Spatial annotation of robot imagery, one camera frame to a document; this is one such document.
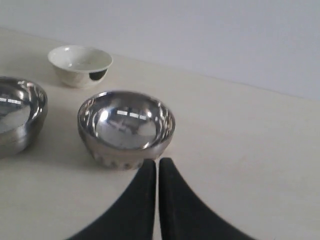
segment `table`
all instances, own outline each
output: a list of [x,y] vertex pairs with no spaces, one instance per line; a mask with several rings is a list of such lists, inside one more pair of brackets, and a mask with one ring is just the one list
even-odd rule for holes
[[320,239],[319,102],[118,55],[101,84],[69,88],[47,61],[63,44],[0,29],[0,74],[35,81],[48,95],[38,140],[0,161],[0,239],[65,239],[125,190],[137,171],[96,165],[76,119],[85,99],[119,89],[171,108],[176,131],[163,157],[217,214],[259,240]]

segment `metal bowl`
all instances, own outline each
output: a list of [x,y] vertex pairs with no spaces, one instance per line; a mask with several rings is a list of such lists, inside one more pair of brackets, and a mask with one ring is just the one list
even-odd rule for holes
[[86,100],[78,111],[78,131],[95,160],[110,169],[139,168],[158,158],[175,131],[172,112],[138,92],[109,91]]
[[46,92],[36,83],[0,76],[0,159],[24,150],[41,131]]

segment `ceramic cup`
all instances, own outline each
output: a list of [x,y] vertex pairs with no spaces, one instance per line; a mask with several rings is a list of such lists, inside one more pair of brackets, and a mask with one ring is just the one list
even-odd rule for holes
[[107,52],[78,45],[53,49],[48,54],[48,60],[60,81],[73,88],[97,85],[113,63],[112,56]]

